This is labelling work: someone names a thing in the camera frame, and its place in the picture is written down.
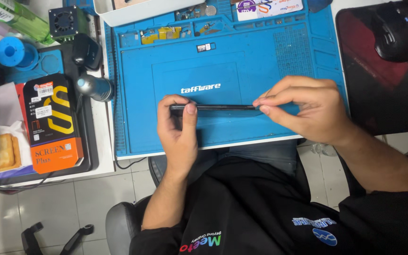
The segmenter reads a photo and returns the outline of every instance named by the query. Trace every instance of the person's left hand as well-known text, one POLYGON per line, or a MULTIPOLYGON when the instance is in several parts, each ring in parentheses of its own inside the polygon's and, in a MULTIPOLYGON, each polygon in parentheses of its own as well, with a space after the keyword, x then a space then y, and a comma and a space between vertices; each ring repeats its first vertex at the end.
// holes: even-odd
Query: person's left hand
POLYGON ((196 122, 198 110, 194 102, 179 95, 166 95, 158 103, 157 133, 167 158, 170 174, 186 178, 198 155, 196 122), (182 116, 182 130, 176 129, 170 105, 187 104, 182 116))

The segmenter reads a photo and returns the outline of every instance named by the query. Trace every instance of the green plastic bottle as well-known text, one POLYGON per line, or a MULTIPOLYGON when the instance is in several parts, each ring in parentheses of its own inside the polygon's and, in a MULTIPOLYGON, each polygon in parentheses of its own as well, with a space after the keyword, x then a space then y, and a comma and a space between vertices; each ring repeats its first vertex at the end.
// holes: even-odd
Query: green plastic bottle
POLYGON ((14 0, 0 0, 0 21, 42 44, 52 44, 45 20, 14 0))

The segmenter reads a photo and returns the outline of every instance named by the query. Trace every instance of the purple sticker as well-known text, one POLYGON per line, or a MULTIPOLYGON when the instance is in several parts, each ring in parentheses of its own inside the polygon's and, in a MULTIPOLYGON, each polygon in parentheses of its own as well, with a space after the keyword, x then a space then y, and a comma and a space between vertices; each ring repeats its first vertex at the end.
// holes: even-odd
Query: purple sticker
POLYGON ((237 5, 237 10, 239 12, 256 11, 256 7, 251 6, 255 4, 256 3, 253 0, 243 0, 242 2, 239 2, 239 4, 237 5))

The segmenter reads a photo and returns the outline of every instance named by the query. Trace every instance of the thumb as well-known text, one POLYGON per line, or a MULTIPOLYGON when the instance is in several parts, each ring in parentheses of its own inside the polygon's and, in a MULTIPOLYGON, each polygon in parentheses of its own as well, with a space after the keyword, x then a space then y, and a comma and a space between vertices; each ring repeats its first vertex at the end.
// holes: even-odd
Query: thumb
POLYGON ((259 110, 269 116, 273 122, 278 123, 292 131, 298 130, 300 126, 300 117, 291 115, 277 106, 262 105, 259 110))
POLYGON ((198 109, 193 103, 185 105, 182 116, 182 135, 187 137, 196 136, 196 122, 198 122, 198 109))

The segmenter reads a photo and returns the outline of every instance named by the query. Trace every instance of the bread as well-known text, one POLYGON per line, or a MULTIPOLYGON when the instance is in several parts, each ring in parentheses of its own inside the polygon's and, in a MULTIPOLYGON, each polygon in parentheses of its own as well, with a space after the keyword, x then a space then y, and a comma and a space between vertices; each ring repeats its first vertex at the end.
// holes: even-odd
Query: bread
POLYGON ((11 134, 0 135, 0 172, 21 165, 18 139, 11 134))
POLYGON ((0 172, 15 169, 21 166, 21 157, 20 157, 20 148, 18 146, 18 138, 12 137, 12 147, 14 152, 14 165, 3 167, 0 169, 0 172))

